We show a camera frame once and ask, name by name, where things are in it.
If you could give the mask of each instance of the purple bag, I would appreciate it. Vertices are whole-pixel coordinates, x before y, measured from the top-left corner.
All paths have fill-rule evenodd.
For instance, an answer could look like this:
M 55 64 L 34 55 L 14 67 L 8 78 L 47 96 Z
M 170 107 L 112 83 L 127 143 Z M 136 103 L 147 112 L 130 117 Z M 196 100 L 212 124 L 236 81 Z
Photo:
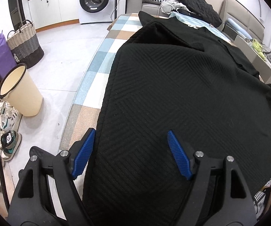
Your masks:
M 4 34 L 0 34 L 0 80 L 2 80 L 7 73 L 17 66 L 17 63 L 12 55 Z

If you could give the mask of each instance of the washing machine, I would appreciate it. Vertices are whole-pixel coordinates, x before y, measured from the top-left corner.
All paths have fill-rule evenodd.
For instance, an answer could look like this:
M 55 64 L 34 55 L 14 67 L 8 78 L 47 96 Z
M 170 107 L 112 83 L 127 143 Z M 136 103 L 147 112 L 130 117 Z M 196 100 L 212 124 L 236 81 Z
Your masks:
M 116 0 L 79 0 L 80 24 L 112 22 L 116 18 Z

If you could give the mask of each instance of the ribbed blue rubber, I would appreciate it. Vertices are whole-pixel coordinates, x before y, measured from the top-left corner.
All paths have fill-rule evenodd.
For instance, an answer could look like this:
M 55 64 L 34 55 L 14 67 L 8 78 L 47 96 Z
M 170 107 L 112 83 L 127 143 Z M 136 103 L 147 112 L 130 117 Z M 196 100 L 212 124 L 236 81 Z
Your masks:
M 193 174 L 190 169 L 189 158 L 171 130 L 168 132 L 167 141 L 181 175 L 186 177 L 187 180 L 190 180 Z
M 78 155 L 74 161 L 74 170 L 72 172 L 73 179 L 76 179 L 84 171 L 84 168 L 88 162 L 91 152 L 93 151 L 94 141 L 95 141 L 96 130 L 92 130 L 85 140 L 82 148 L 80 149 Z

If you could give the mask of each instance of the basket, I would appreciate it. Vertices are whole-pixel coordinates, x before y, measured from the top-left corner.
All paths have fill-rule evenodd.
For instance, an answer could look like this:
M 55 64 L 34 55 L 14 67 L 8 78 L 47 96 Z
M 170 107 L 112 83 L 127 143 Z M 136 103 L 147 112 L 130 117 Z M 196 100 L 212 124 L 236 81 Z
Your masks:
M 27 19 L 23 22 L 11 37 L 9 34 L 12 31 L 9 32 L 7 43 L 16 61 L 31 68 L 42 59 L 44 52 L 39 44 L 34 23 Z

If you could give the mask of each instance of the metal screw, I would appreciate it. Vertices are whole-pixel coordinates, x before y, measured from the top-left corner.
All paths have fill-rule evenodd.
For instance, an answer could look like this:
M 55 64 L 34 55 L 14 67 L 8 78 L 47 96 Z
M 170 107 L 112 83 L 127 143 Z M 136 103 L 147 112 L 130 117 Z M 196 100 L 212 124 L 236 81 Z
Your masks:
M 37 158 L 38 158 L 37 155 L 33 155 L 33 156 L 31 156 L 30 160 L 35 161 L 35 160 L 37 160 Z
M 63 151 L 61 151 L 60 155 L 63 156 L 63 157 L 65 157 L 65 156 L 68 155 L 68 151 L 67 150 L 63 150 Z
M 197 157 L 203 157 L 203 156 L 204 156 L 204 153 L 203 153 L 202 151 L 196 151 L 196 152 L 195 152 L 195 155 L 196 155 Z
M 228 155 L 226 157 L 226 160 L 229 161 L 229 162 L 233 162 L 234 161 L 234 157 L 232 157 L 231 155 Z

